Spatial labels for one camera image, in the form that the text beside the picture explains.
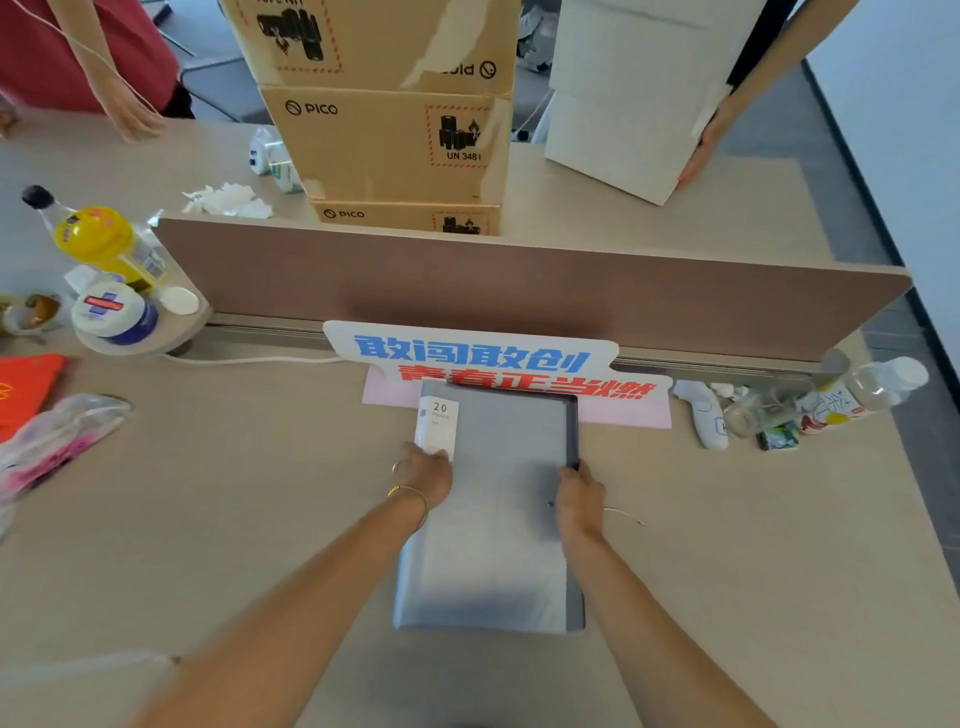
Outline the person's left hand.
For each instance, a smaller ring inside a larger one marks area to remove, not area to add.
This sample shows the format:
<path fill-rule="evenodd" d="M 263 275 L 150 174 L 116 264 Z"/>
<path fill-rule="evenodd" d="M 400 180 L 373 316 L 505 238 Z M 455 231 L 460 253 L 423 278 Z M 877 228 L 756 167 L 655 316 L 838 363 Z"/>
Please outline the person's left hand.
<path fill-rule="evenodd" d="M 391 488 L 388 498 L 413 500 L 422 506 L 422 518 L 439 506 L 450 494 L 453 482 L 451 472 L 403 472 L 402 455 L 391 468 Z"/>

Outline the grey document folder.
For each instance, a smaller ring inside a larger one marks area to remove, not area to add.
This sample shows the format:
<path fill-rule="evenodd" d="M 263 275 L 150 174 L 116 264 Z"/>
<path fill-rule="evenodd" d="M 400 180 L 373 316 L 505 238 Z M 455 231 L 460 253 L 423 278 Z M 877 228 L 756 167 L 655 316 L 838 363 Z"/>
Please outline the grey document folder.
<path fill-rule="evenodd" d="M 393 628 L 585 630 L 554 510 L 560 469 L 580 461 L 577 397 L 437 379 L 425 395 L 460 405 L 453 482 L 402 548 Z"/>

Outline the person's left forearm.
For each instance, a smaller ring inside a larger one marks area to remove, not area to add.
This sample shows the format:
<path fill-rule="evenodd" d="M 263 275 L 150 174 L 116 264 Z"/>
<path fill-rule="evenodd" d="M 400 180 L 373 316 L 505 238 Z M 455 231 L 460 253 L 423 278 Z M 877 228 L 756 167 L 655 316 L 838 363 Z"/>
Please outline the person's left forearm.
<path fill-rule="evenodd" d="M 129 728 L 293 728 L 423 506 L 391 499 L 188 654 Z"/>

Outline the white paper label card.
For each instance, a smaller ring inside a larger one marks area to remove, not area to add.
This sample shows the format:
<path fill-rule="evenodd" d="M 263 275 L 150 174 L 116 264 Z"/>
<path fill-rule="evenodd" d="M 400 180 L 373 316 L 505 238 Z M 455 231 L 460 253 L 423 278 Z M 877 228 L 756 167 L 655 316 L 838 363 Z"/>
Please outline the white paper label card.
<path fill-rule="evenodd" d="M 459 402 L 426 394 L 419 398 L 414 443 L 426 455 L 443 453 L 453 462 L 457 437 Z"/>

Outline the blue red white sign board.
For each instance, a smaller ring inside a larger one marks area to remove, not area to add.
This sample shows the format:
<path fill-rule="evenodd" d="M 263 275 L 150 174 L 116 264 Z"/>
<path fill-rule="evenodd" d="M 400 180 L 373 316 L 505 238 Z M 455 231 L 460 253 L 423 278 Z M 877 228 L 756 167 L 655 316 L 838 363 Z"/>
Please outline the blue red white sign board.
<path fill-rule="evenodd" d="M 340 320 L 325 321 L 322 332 L 338 357 L 394 382 L 626 401 L 668 395 L 674 384 L 663 374 L 614 370 L 619 346 L 604 339 Z"/>

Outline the white thermometer gun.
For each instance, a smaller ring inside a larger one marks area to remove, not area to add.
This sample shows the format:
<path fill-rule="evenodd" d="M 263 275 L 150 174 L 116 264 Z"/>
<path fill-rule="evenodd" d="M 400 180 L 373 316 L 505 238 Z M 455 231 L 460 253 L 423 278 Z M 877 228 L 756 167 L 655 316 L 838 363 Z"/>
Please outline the white thermometer gun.
<path fill-rule="evenodd" d="M 672 394 L 689 405 L 693 427 L 703 447 L 713 452 L 725 452 L 730 440 L 714 390 L 702 381 L 677 380 Z"/>

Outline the clear glass jar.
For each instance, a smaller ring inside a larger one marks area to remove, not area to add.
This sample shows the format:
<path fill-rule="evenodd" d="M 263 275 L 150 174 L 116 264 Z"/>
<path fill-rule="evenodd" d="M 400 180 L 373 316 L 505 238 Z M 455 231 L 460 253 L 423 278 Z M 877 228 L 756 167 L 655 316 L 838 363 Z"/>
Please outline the clear glass jar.
<path fill-rule="evenodd" d="M 796 418 L 796 400 L 773 387 L 750 389 L 724 409 L 726 433 L 746 439 L 780 427 Z"/>

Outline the flat brown cardboard box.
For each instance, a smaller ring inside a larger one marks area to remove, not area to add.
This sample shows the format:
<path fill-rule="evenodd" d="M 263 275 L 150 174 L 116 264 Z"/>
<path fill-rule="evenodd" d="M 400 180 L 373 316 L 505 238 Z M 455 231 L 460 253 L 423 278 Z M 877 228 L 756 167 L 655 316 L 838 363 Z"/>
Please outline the flat brown cardboard box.
<path fill-rule="evenodd" d="M 310 199 L 324 224 L 496 237 L 499 204 L 438 202 L 333 201 Z"/>

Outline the green white packet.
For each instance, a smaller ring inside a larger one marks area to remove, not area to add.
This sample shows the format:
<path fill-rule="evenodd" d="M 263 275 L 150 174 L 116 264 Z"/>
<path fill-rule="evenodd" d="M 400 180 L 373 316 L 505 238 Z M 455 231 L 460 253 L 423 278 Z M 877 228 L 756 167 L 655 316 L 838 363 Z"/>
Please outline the green white packet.
<path fill-rule="evenodd" d="M 270 176 L 281 192 L 297 194 L 305 191 L 291 154 L 282 141 L 272 141 L 265 145 L 265 159 Z"/>

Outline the clear plastic bag pink print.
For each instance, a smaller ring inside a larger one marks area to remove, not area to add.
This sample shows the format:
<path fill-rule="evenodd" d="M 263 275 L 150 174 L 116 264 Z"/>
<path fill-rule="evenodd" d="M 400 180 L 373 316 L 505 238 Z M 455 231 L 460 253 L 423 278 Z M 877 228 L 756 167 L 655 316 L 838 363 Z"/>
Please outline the clear plastic bag pink print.
<path fill-rule="evenodd" d="M 121 428 L 134 407 L 105 394 L 73 394 L 0 443 L 0 505 L 12 503 Z"/>

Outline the white cardboard box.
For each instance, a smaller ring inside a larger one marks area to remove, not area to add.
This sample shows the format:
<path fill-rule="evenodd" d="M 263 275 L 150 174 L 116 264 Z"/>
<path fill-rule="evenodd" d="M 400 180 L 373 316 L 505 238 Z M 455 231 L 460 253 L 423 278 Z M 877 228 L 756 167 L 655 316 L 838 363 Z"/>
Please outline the white cardboard box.
<path fill-rule="evenodd" d="M 561 0 L 544 155 L 663 206 L 766 0 Z"/>

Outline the clear plastic strip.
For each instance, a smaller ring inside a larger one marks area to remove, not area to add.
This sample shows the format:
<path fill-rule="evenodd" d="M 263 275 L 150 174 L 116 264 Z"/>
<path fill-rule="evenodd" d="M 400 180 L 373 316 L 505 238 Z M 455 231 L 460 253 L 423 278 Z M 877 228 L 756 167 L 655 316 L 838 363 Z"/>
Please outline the clear plastic strip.
<path fill-rule="evenodd" d="M 144 664 L 174 666 L 181 656 L 151 648 L 114 651 L 66 661 L 50 661 L 0 671 L 0 692 L 45 685 L 79 675 L 108 673 Z"/>

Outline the orange red bag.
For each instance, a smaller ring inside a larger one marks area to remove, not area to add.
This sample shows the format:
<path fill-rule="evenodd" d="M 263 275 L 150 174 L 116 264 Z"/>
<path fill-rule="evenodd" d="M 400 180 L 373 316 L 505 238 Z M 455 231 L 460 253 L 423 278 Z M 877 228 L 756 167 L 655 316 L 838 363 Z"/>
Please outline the orange red bag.
<path fill-rule="evenodd" d="M 0 356 L 0 445 L 42 411 L 68 363 L 55 353 Z"/>

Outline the clear cup with brown contents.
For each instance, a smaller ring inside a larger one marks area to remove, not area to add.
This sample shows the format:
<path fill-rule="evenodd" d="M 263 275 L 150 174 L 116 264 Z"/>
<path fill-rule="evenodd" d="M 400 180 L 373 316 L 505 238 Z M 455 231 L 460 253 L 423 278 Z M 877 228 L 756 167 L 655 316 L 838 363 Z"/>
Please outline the clear cup with brown contents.
<path fill-rule="evenodd" d="M 60 329 L 62 303 L 57 295 L 0 296 L 0 335 L 34 336 Z"/>

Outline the grey office chair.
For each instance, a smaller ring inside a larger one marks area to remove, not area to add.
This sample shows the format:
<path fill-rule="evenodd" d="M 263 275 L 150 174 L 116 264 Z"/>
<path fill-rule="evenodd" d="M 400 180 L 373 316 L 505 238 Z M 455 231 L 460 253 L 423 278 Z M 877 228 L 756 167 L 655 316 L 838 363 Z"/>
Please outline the grey office chair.
<path fill-rule="evenodd" d="M 197 115 L 234 123 L 270 126 L 273 120 L 242 55 L 194 61 L 179 79 L 199 104 Z"/>

